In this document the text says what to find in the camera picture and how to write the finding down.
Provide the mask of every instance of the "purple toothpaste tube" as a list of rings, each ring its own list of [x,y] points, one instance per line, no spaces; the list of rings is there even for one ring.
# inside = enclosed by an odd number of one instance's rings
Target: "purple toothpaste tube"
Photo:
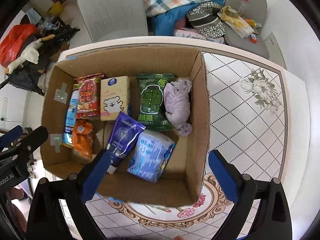
[[[113,174],[122,160],[129,155],[137,143],[139,134],[145,128],[143,124],[119,112],[107,145],[111,155],[111,163],[107,170],[109,174]]]

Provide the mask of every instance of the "blue blanket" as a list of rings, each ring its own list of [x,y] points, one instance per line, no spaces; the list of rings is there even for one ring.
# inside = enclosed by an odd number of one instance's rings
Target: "blue blanket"
[[[223,0],[213,0],[221,5],[224,5]],[[173,36],[175,24],[188,13],[189,10],[197,7],[199,4],[183,5],[171,9],[163,14],[148,18],[156,36]]]

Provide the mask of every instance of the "dotted diamond pattern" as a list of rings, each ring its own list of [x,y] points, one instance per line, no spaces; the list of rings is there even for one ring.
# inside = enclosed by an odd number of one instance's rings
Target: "dotted diamond pattern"
[[[239,79],[248,77],[251,69],[259,67],[230,57],[203,53],[207,68],[211,134],[210,150],[218,149],[225,159],[241,173],[254,179],[270,181],[278,177],[284,151],[284,107],[278,74],[264,70],[265,76],[275,84],[282,103],[274,115],[254,102],[252,94],[243,92]],[[246,236],[253,223],[260,200],[253,202],[239,238]],[[66,217],[71,219],[65,201],[61,205]],[[86,203],[94,220],[106,237],[131,237],[143,239],[172,239],[182,236],[185,240],[211,239],[230,213],[233,205],[221,214],[188,228],[144,227],[129,219],[108,204],[108,199],[96,194]]]

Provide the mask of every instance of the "white cap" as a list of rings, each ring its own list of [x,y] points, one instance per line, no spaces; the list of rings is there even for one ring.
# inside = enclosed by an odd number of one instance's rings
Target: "white cap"
[[[112,165],[110,164],[110,166],[109,166],[109,168],[108,168],[108,170],[107,170],[107,173],[109,173],[109,174],[114,174],[117,168],[118,168],[118,167],[114,167],[114,166],[112,166]]]

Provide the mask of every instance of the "cartoon bear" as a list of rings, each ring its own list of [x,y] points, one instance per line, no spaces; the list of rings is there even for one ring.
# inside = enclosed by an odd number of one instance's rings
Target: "cartoon bear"
[[[119,96],[105,99],[103,103],[105,104],[103,109],[109,113],[119,113],[124,109],[123,107],[121,107],[123,105],[123,102],[120,101]]]

